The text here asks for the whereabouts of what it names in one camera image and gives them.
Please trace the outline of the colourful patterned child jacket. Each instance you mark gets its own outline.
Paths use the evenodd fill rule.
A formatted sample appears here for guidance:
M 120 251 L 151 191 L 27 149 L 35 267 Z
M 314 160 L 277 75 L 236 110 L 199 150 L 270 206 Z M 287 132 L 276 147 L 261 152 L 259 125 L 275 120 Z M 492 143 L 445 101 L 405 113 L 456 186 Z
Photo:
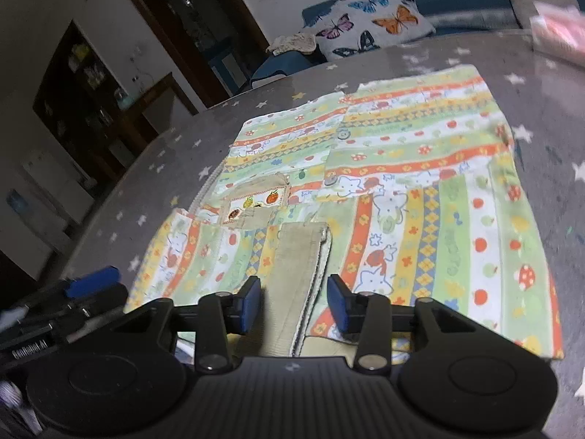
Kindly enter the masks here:
M 411 306 L 434 298 L 546 359 L 555 286 L 513 129 L 471 64 L 371 81 L 246 121 L 201 200 L 135 264 L 127 302 L 178 305 L 255 275 L 293 352 L 341 341 L 326 277 Z

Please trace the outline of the wooden side table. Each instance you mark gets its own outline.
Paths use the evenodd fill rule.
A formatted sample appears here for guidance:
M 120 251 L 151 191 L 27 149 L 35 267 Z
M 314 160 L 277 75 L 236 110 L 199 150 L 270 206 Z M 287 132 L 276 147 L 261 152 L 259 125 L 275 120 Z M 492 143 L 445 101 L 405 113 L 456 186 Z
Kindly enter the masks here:
M 170 129 L 176 103 L 191 116 L 198 113 L 174 75 L 169 72 L 128 108 L 121 110 L 120 123 L 124 133 L 136 146 L 146 147 L 158 135 Z

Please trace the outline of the pink tissue box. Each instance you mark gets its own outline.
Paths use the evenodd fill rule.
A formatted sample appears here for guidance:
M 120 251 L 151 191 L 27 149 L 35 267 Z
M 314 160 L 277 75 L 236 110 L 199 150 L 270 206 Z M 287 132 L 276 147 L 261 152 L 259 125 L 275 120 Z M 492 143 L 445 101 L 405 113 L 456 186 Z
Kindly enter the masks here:
M 584 13 L 576 7 L 535 2 L 531 22 L 535 50 L 584 67 Z

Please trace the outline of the dark doorway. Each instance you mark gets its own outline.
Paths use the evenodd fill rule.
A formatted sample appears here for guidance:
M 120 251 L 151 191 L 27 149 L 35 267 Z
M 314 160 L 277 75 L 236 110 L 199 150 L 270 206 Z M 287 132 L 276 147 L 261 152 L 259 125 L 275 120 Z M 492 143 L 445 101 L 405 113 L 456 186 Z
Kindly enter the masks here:
M 268 41 L 243 0 L 131 0 L 201 102 L 251 88 Z

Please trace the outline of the white refrigerator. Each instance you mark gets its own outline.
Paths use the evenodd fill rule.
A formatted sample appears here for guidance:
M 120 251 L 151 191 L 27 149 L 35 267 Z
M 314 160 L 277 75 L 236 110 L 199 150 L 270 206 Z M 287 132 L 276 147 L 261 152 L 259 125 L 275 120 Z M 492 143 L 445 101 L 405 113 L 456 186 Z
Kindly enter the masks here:
M 94 199 L 51 153 L 33 150 L 22 167 L 61 217 L 76 224 L 83 222 Z

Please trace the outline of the dark bookshelf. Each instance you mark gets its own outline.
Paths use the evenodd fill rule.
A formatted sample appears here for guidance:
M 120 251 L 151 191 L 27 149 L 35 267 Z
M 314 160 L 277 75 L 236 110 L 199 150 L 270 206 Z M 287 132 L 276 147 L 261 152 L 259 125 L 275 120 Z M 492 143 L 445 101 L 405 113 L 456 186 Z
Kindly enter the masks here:
M 33 109 L 80 168 L 100 186 L 118 183 L 147 146 L 120 102 L 125 90 L 71 22 L 39 85 Z

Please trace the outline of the cream cloth on sofa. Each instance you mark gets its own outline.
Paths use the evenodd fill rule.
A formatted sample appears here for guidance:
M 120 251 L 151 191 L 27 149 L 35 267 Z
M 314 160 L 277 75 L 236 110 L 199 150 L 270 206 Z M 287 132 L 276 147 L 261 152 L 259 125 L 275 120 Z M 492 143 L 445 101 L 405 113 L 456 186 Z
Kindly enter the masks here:
M 277 57 L 283 53 L 298 52 L 303 55 L 310 55 L 317 49 L 315 35 L 310 33 L 295 33 L 288 36 L 278 36 L 266 52 Z

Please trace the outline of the blue sofa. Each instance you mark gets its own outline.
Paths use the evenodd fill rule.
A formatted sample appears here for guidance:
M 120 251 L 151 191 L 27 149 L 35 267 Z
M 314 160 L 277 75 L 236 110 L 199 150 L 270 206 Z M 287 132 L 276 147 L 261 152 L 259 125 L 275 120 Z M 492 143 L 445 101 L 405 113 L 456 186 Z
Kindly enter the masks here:
M 331 12 L 335 3 L 343 0 L 325 0 L 302 10 L 303 28 L 317 23 Z M 432 36 L 518 29 L 511 0 L 403 0 L 418 11 L 436 29 Z M 252 87 L 257 88 L 325 62 L 318 52 L 305 56 L 299 52 L 270 56 L 256 70 Z

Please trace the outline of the butterfly print pillow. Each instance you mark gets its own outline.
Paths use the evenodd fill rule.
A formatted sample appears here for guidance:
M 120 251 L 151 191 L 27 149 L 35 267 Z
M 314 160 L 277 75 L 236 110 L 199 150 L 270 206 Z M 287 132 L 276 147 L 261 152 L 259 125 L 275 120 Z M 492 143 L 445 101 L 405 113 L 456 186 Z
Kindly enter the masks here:
M 326 60 L 398 46 L 435 32 L 415 0 L 337 0 L 305 28 Z

